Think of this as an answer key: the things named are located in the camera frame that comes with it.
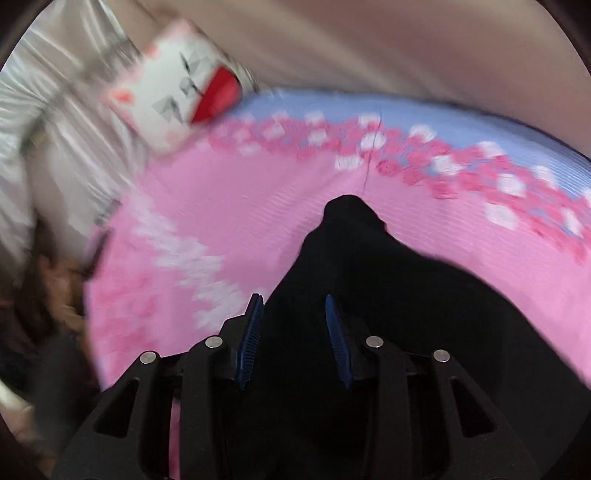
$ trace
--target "pink flower pattern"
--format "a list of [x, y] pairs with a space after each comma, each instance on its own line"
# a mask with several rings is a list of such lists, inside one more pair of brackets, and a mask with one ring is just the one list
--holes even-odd
[[[368, 135], [379, 135], [385, 141], [378, 148], [363, 148], [364, 139], [371, 139]], [[256, 144], [269, 152], [295, 154], [300, 161], [319, 151], [341, 157], [358, 155], [366, 164], [374, 164], [379, 176], [399, 178], [409, 186], [426, 186], [433, 198], [453, 200], [472, 194], [483, 202], [507, 207], [520, 220], [520, 226], [559, 251], [571, 253], [577, 263], [582, 265], [589, 260], [591, 208], [587, 199], [582, 195], [572, 197], [547, 179], [538, 178], [500, 148], [491, 150], [492, 142], [454, 148], [434, 135], [405, 135], [400, 128], [384, 127], [374, 119], [330, 123], [324, 119], [306, 122], [277, 115], [250, 122], [229, 118], [210, 131], [209, 143], [222, 149]], [[502, 189], [499, 176], [510, 176], [523, 188]], [[569, 230], [565, 211], [580, 222], [580, 231]]]

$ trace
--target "white flower print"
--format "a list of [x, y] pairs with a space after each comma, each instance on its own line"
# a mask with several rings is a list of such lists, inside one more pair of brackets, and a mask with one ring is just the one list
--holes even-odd
[[500, 192], [516, 197], [525, 197], [527, 189], [525, 183], [511, 173], [501, 173], [497, 177], [496, 188]]
[[581, 224], [581, 222], [579, 222], [579, 219], [574, 214], [574, 212], [571, 209], [563, 208], [561, 210], [561, 213], [566, 228], [568, 228], [575, 235], [581, 236], [581, 230], [583, 229], [583, 225]]
[[515, 212], [506, 207], [505, 205], [496, 205], [494, 203], [485, 203], [484, 211], [486, 219], [489, 222], [507, 228], [509, 230], [515, 230], [519, 223]]
[[386, 137], [383, 136], [381, 133], [371, 133], [365, 135], [361, 139], [360, 148], [361, 150], [373, 150], [382, 148], [386, 143]]
[[552, 170], [550, 170], [548, 167], [546, 167], [545, 165], [536, 165], [534, 167], [531, 167], [531, 169], [534, 171], [534, 175], [537, 178], [539, 178], [540, 180], [544, 180], [544, 182], [550, 185], [550, 187], [552, 187], [554, 190], [558, 188], [558, 184], [556, 183], [556, 177], [554, 176]]
[[433, 170], [441, 175], [455, 175], [464, 167], [455, 163], [450, 155], [437, 155], [431, 159]]
[[428, 125], [417, 124], [410, 128], [408, 135], [409, 137], [419, 137], [423, 143], [428, 143], [435, 139], [437, 132]]
[[336, 157], [336, 170], [357, 170], [363, 164], [363, 160], [359, 155], [349, 155], [347, 157]]
[[317, 147], [319, 147], [326, 141], [327, 137], [328, 135], [326, 133], [326, 130], [312, 130], [312, 132], [310, 132], [310, 135], [308, 135], [308, 143], [310, 145], [316, 145]]
[[591, 207], [591, 189], [589, 187], [585, 187], [582, 191], [583, 197], [587, 200], [587, 205]]
[[285, 130], [280, 124], [271, 125], [262, 133], [262, 136], [267, 140], [276, 140], [283, 137], [283, 135], [285, 135]]
[[478, 142], [477, 145], [485, 158], [494, 158], [499, 157], [500, 155], [505, 155], [502, 148], [494, 142]]
[[324, 121], [324, 114], [322, 112], [309, 112], [304, 118], [307, 124], [318, 125]]
[[378, 113], [362, 113], [359, 115], [358, 123], [360, 127], [367, 127], [371, 123], [379, 122], [380, 115]]
[[144, 238], [160, 254], [154, 264], [174, 268], [184, 273], [179, 286], [193, 288], [193, 300], [210, 303], [209, 310], [193, 314], [196, 328], [215, 330], [224, 320], [242, 313], [246, 295], [238, 285], [225, 280], [215, 280], [222, 269], [223, 257], [207, 255], [208, 248], [194, 237], [176, 235], [176, 227], [163, 215], [154, 212], [152, 199], [136, 191], [131, 199], [131, 212], [138, 222], [134, 234]]

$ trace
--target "metal screw head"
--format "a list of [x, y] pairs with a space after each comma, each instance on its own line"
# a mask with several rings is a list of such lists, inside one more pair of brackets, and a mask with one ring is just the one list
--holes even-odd
[[438, 362], [444, 364], [446, 362], [449, 362], [451, 356], [447, 350], [435, 350], [433, 352], [433, 358]]
[[139, 361], [143, 364], [151, 364], [156, 360], [156, 352], [144, 352], [139, 356]]
[[380, 337], [372, 335], [365, 339], [365, 344], [370, 348], [380, 348], [384, 344], [384, 341]]
[[209, 337], [207, 340], [205, 340], [205, 346], [207, 348], [218, 348], [222, 346], [222, 344], [223, 340], [218, 336]]

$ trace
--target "cherry blossom pattern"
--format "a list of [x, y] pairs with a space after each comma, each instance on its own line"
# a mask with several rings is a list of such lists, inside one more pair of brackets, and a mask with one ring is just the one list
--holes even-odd
[[591, 188], [571, 197], [543, 165], [517, 165], [492, 141], [453, 148], [427, 125], [407, 135], [381, 129], [388, 141], [374, 152], [380, 176], [398, 177], [409, 186], [423, 185], [433, 198], [453, 200], [463, 194], [482, 198], [488, 221], [510, 230], [528, 228], [559, 251], [586, 263], [591, 247]]
[[228, 118], [210, 131], [209, 143], [245, 156], [265, 150], [298, 160], [328, 151], [335, 154], [335, 170], [343, 172], [371, 162], [379, 176], [426, 187], [439, 200], [477, 195], [490, 222], [527, 228], [579, 264], [589, 257], [591, 187], [573, 197], [559, 187], [549, 167], [518, 165], [493, 141], [455, 148], [426, 124], [405, 133], [384, 127], [372, 112], [340, 123], [328, 122], [322, 112], [309, 112], [304, 119], [276, 112], [259, 121], [248, 114]]
[[328, 151], [335, 154], [335, 170], [352, 171], [398, 137], [396, 130], [381, 132], [380, 121], [379, 114], [364, 113], [331, 124], [322, 112], [309, 112], [302, 121], [279, 111], [262, 121], [249, 115], [229, 118], [211, 130], [208, 140], [214, 148], [236, 149], [244, 156], [265, 150], [308, 160]]

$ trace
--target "pillowcase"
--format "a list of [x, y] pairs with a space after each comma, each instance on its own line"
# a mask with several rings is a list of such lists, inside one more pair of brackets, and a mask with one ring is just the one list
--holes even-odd
[[256, 89], [250, 72], [186, 20], [175, 20], [111, 85], [103, 101], [158, 153]]

